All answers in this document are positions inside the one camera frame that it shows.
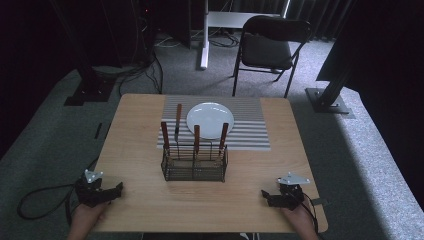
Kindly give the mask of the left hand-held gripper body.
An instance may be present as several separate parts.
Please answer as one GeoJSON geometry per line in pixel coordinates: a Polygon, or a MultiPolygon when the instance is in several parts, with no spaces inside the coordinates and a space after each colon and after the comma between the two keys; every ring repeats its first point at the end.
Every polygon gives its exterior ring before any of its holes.
{"type": "Polygon", "coordinates": [[[99,196],[101,194],[107,194],[106,190],[101,188],[102,176],[102,172],[93,172],[88,169],[82,173],[81,177],[75,183],[75,192],[81,204],[89,207],[95,207],[101,204],[99,202],[99,196]]]}

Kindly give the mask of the grey striped placemat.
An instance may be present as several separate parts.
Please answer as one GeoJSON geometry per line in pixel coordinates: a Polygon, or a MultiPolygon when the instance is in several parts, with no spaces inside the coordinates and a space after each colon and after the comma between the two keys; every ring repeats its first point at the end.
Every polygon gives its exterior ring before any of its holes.
{"type": "MultiPolygon", "coordinates": [[[[178,144],[193,144],[194,133],[186,125],[189,110],[197,104],[215,102],[226,106],[234,116],[234,126],[227,132],[225,145],[228,150],[269,151],[266,123],[263,117],[261,102],[258,98],[169,95],[165,99],[162,121],[167,123],[169,143],[174,141],[174,129],[177,104],[182,104],[178,144]]],[[[218,139],[203,139],[201,144],[219,145],[218,139]]]]}

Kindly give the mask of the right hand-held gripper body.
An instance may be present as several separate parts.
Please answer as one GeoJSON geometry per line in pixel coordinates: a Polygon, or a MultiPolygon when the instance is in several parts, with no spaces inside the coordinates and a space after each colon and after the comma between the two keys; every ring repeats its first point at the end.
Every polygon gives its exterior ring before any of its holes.
{"type": "Polygon", "coordinates": [[[277,183],[281,193],[278,206],[294,210],[304,201],[304,194],[301,186],[310,184],[311,181],[309,178],[289,172],[286,176],[278,178],[277,183]]]}

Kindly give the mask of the black metal stand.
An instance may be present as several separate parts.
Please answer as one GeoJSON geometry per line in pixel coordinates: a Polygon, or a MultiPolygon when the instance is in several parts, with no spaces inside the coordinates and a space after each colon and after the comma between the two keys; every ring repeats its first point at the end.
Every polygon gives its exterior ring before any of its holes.
{"type": "Polygon", "coordinates": [[[340,92],[351,74],[351,68],[343,70],[337,78],[323,88],[306,88],[305,92],[316,113],[341,114],[353,118],[354,114],[340,96],[340,92]]]}
{"type": "Polygon", "coordinates": [[[70,56],[81,81],[69,96],[65,106],[82,106],[86,102],[107,102],[113,90],[115,78],[101,78],[89,63],[89,59],[77,37],[71,22],[67,19],[58,0],[49,0],[54,12],[59,19],[70,45],[70,56]]]}

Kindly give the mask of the black folding chair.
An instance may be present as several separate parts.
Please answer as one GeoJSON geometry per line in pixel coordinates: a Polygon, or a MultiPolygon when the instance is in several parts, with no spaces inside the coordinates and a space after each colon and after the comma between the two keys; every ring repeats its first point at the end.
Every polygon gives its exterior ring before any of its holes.
{"type": "Polygon", "coordinates": [[[249,18],[242,27],[239,48],[232,77],[232,95],[236,95],[239,71],[271,73],[280,70],[277,82],[286,70],[290,76],[284,97],[288,96],[299,53],[309,41],[312,26],[303,20],[258,15],[249,18]]]}

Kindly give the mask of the person's left hand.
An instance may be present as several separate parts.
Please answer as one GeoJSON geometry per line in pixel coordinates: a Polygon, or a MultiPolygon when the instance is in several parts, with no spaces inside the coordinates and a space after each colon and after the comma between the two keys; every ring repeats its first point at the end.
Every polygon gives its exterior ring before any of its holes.
{"type": "Polygon", "coordinates": [[[66,240],[85,240],[96,223],[104,218],[107,206],[108,203],[101,203],[95,207],[79,205],[73,214],[66,240]]]}

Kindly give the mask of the white round plate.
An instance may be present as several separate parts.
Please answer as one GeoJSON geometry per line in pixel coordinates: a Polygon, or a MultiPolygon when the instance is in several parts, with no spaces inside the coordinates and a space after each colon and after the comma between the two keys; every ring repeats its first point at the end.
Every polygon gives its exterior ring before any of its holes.
{"type": "Polygon", "coordinates": [[[215,102],[204,102],[192,107],[186,116],[188,129],[195,133],[194,126],[200,126],[200,137],[218,139],[221,137],[223,125],[227,123],[227,132],[234,126],[234,116],[224,105],[215,102]]]}

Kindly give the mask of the wooden-handled table knife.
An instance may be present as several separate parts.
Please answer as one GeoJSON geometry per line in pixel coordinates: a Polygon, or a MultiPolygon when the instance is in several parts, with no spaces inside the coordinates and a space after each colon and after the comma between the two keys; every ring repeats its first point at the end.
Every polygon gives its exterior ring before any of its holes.
{"type": "Polygon", "coordinates": [[[178,143],[178,139],[179,139],[181,114],[182,114],[182,104],[179,103],[179,104],[177,104],[176,118],[175,118],[175,129],[174,129],[174,141],[177,142],[177,143],[178,143]]]}

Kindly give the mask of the white desk frame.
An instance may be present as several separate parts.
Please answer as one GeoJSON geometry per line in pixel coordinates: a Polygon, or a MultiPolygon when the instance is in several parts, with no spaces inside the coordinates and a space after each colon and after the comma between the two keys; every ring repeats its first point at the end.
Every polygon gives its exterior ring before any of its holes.
{"type": "Polygon", "coordinates": [[[204,24],[200,68],[205,70],[208,67],[209,60],[209,28],[241,29],[248,19],[258,16],[258,13],[210,11],[209,0],[203,1],[204,24]]]}

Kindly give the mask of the person's right hand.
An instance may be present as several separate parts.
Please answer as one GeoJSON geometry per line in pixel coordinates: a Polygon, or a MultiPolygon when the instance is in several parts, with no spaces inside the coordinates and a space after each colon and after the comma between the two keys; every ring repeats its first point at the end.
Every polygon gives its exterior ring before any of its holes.
{"type": "Polygon", "coordinates": [[[313,219],[309,214],[310,207],[307,200],[304,200],[302,204],[294,210],[281,208],[280,211],[301,240],[319,240],[315,232],[313,219]]]}

